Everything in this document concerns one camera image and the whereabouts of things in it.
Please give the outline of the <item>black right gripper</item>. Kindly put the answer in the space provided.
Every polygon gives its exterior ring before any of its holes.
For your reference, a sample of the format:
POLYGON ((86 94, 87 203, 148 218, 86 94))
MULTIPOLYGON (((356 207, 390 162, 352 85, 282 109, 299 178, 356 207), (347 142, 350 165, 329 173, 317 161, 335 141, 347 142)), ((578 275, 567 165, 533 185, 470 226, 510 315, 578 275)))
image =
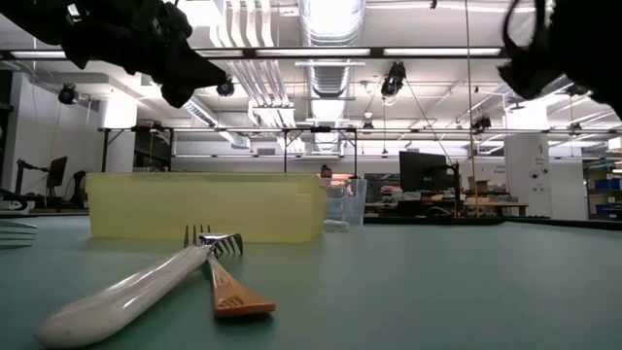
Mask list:
POLYGON ((525 100, 542 96, 548 86, 583 61, 577 50, 547 45, 501 48, 500 57, 504 59, 497 67, 501 79, 525 100))

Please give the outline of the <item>overhead beam with light strips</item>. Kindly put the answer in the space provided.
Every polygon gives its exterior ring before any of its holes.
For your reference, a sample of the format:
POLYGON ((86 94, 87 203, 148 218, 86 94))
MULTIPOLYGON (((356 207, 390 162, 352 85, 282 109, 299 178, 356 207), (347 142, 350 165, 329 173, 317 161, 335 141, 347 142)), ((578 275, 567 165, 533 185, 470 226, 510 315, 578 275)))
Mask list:
POLYGON ((506 58, 498 47, 402 47, 402 48, 209 48, 195 50, 200 56, 216 60, 237 59, 466 59, 506 58))

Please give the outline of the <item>dark cabinet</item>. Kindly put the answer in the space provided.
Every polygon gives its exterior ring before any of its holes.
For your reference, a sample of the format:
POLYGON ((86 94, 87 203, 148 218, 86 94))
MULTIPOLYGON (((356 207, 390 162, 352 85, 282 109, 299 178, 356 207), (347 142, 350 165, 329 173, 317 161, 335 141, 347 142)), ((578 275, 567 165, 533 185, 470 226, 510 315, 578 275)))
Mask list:
POLYGON ((168 171, 171 167, 171 137, 164 131, 135 132, 133 167, 136 171, 168 171))

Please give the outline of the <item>black equipment stand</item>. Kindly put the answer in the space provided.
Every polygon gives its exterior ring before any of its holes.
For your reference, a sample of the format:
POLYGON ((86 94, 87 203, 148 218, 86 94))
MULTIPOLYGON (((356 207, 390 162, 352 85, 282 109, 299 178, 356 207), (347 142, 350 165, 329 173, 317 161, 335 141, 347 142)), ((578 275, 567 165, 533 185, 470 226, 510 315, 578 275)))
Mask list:
POLYGON ((65 187, 63 195, 57 195, 56 187, 48 189, 46 187, 49 167, 39 167, 26 162, 23 159, 17 160, 17 179, 15 189, 8 191, 0 188, 0 200, 16 205, 14 211, 24 211, 29 205, 35 211, 53 211, 53 212, 69 212, 86 210, 86 172, 79 170, 74 173, 65 187), (45 181, 45 189, 43 194, 34 192, 25 193, 22 191, 23 175, 26 170, 40 171, 45 174, 42 178, 45 181))

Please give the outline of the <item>shelf with blue bins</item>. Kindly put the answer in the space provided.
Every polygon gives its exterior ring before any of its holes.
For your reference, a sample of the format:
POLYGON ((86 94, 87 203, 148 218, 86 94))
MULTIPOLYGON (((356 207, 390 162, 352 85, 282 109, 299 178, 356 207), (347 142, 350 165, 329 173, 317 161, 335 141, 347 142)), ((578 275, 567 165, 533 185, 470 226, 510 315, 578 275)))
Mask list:
POLYGON ((622 222, 622 160, 585 160, 587 218, 622 222))

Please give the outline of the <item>black metal frame stand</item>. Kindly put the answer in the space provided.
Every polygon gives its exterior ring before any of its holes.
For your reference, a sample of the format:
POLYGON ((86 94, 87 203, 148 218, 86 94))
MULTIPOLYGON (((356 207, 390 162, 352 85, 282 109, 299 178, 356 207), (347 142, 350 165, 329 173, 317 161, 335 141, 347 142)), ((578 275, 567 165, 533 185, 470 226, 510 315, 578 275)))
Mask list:
POLYGON ((308 132, 313 134, 318 133, 337 133, 339 136, 345 138, 354 148, 354 173, 358 174, 358 148, 359 148, 359 130, 355 127, 329 127, 329 126, 309 126, 309 127, 171 127, 171 126, 132 126, 125 128, 109 128, 99 127, 99 132, 104 134, 104 146, 103 156, 101 162, 101 169, 103 171, 107 168, 107 156, 108 148, 125 132, 139 132, 146 131, 149 133, 165 132, 169 136, 166 138, 168 141, 168 161, 169 165, 172 165, 172 159, 175 157, 181 158, 182 155, 178 155, 176 151, 177 136, 181 133, 242 133, 242 134, 262 134, 271 133, 284 137, 285 150, 283 151, 283 170, 288 171, 288 136, 295 134, 300 136, 302 133, 308 132))

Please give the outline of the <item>black computer monitor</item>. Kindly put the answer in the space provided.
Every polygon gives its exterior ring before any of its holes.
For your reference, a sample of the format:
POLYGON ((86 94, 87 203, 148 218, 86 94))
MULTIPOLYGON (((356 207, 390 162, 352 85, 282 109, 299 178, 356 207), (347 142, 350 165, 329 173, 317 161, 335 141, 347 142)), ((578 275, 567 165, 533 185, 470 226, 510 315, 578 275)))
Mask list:
POLYGON ((445 191, 451 186, 446 157, 441 155, 400 152, 399 177, 404 192, 445 191))

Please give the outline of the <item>orange handled fork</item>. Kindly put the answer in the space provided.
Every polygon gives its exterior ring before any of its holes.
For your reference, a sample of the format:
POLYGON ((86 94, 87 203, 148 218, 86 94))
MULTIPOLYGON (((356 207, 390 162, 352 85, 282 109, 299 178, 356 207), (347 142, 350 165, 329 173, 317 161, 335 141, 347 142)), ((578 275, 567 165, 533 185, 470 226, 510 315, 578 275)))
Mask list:
POLYGON ((276 310, 276 303, 261 297, 240 284, 221 264, 221 256, 241 256, 243 240, 239 233, 201 234, 198 241, 208 248, 206 262, 212 283, 213 313, 217 318, 266 315, 276 310))

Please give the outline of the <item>large silver ventilation duct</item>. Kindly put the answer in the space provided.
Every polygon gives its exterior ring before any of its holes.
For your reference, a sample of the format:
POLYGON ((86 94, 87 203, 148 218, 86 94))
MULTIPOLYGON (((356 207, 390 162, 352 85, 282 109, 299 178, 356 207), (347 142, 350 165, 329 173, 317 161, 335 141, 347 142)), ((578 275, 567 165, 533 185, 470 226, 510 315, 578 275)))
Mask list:
MULTIPOLYGON (((305 47, 349 49, 360 44, 366 0, 297 0, 297 5, 305 47)), ((341 126, 352 71, 345 59, 333 59, 329 66, 315 61, 306 69, 317 126, 341 126)))

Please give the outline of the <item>white ceiling unit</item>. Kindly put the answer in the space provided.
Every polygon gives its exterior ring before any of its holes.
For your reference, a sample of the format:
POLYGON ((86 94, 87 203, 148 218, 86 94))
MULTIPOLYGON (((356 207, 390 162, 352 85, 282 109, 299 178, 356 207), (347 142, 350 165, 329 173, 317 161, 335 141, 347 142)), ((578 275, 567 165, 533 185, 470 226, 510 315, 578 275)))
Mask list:
POLYGON ((102 100, 99 103, 99 126, 102 128, 131 128, 137 121, 137 105, 122 99, 102 100))

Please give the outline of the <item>wooden desk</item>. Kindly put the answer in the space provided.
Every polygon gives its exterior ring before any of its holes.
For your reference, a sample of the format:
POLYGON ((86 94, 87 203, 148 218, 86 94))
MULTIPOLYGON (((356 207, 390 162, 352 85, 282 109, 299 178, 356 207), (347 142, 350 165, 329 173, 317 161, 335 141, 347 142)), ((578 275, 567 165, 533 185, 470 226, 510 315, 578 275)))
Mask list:
POLYGON ((528 203, 503 197, 467 197, 464 201, 468 217, 526 217, 528 203))

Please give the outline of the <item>green table mat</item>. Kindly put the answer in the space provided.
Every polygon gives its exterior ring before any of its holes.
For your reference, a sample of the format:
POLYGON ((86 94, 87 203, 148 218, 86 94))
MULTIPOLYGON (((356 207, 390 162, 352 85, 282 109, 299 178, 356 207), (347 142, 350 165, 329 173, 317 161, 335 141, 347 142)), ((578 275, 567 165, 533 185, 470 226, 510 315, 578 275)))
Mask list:
POLYGON ((622 350, 622 229, 368 225, 223 264, 276 310, 216 319, 201 268, 92 350, 622 350))

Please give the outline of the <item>yellow plastic bin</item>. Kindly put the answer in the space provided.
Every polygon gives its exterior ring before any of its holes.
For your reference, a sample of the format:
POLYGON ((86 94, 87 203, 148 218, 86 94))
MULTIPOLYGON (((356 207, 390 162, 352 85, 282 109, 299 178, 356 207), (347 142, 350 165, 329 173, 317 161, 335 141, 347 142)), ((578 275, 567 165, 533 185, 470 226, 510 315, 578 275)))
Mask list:
POLYGON ((323 231, 328 194, 304 173, 89 173, 95 238, 180 239, 185 228, 238 232, 248 243, 306 243, 323 231))

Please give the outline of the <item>white ceiling pipes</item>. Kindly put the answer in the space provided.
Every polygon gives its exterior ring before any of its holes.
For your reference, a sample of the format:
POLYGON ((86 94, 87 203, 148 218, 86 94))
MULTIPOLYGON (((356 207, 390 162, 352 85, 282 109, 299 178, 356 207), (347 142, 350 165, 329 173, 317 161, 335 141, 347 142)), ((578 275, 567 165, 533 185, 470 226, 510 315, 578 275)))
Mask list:
MULTIPOLYGON (((273 48, 270 0, 223 0, 218 25, 210 30, 217 48, 273 48)), ((294 104, 276 60, 233 60, 233 77, 249 96, 252 123, 267 127, 294 127, 294 104)))

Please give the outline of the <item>fork tines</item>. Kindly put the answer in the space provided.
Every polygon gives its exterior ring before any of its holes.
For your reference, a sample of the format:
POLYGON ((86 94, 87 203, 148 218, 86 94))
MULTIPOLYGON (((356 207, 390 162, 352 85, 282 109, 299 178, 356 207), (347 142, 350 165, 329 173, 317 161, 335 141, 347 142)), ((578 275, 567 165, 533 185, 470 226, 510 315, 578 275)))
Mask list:
POLYGON ((0 230, 0 250, 31 247, 36 237, 34 232, 0 230))

